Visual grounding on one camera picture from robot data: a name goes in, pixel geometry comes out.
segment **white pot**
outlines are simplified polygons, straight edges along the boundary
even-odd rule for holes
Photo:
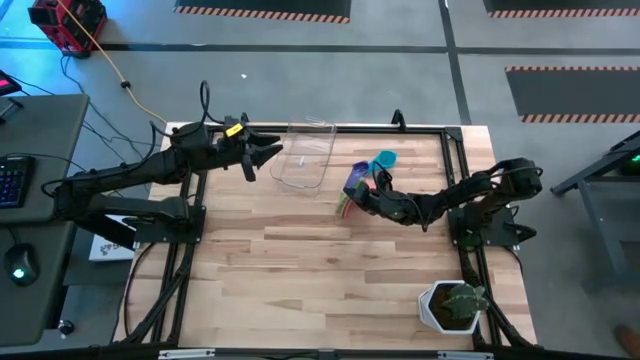
[[[429,303],[431,302],[431,298],[433,297],[433,293],[438,285],[446,285],[446,284],[464,284],[462,280],[442,280],[436,281],[431,289],[423,292],[418,296],[418,310],[420,312],[420,320],[426,325],[438,330],[441,334],[447,335],[471,335],[473,334],[473,330],[475,330],[478,325],[478,319],[480,319],[480,311],[476,312],[476,315],[473,317],[473,321],[469,325],[469,328],[466,330],[445,330],[440,326],[438,320],[435,315],[429,309]]]

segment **succulent plant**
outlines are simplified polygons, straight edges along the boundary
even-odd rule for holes
[[[489,308],[489,302],[484,298],[484,287],[474,288],[469,284],[460,284],[449,290],[448,299],[442,306],[451,312],[453,319],[468,319],[478,311]]]

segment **red equipment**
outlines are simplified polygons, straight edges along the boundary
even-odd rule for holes
[[[82,26],[97,39],[107,21],[100,0],[60,0]],[[65,55],[86,58],[94,44],[56,0],[36,0],[29,8],[31,23],[37,25]]]

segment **wooden table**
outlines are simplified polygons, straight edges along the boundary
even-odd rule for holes
[[[495,158],[487,127],[462,130],[470,171],[490,168]],[[432,135],[338,134],[316,197],[283,188],[269,174],[271,163],[256,172],[254,183],[244,181],[239,166],[209,172],[206,228],[196,248],[180,346],[472,349],[470,336],[440,335],[418,318],[420,293],[436,280],[461,278],[446,220],[424,234],[419,226],[358,209],[346,220],[334,215],[351,165],[380,149],[398,153],[396,189],[434,193],[447,186],[440,140]],[[153,186],[151,198],[178,192],[178,185]],[[128,305],[132,327],[158,295],[167,248],[157,245],[138,270]],[[496,301],[535,343],[518,263],[502,248],[487,248],[486,256]],[[165,335],[172,304],[168,314]],[[122,337],[119,324],[115,339]]]

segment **yellow label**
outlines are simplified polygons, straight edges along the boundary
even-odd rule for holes
[[[241,124],[235,124],[235,125],[233,125],[233,127],[227,129],[227,131],[225,131],[224,133],[227,134],[228,137],[232,137],[233,135],[239,133],[240,130],[242,130],[242,125]]]

